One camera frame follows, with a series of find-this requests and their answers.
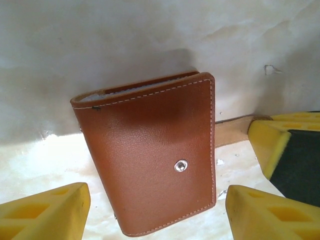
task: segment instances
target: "metal snap fastener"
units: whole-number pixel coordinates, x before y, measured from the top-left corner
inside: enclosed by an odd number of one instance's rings
[[[184,159],[181,159],[175,163],[174,170],[180,173],[186,170],[187,167],[188,167],[188,162]]]

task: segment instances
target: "black foam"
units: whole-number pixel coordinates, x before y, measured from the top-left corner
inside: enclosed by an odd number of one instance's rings
[[[286,198],[320,207],[320,132],[288,132],[291,137],[270,182]]]

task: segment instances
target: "leather card holder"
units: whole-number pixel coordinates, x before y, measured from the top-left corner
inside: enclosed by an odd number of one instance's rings
[[[215,205],[211,74],[101,89],[70,103],[125,235],[147,235]]]

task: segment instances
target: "white wall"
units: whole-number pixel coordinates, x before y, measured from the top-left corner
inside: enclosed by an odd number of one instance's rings
[[[319,110],[319,39],[319,0],[2,0],[0,144],[79,132],[74,95],[193,68],[217,120]]]

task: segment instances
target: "yellow foam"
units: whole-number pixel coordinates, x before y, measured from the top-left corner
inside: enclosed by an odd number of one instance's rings
[[[234,240],[320,239],[320,207],[240,185],[225,207]]]
[[[248,138],[263,175],[270,180],[291,137],[288,130],[320,132],[320,122],[256,120],[251,123]]]
[[[295,112],[272,116],[274,121],[320,123],[320,112]]]
[[[0,240],[81,240],[90,201],[78,182],[0,204]]]

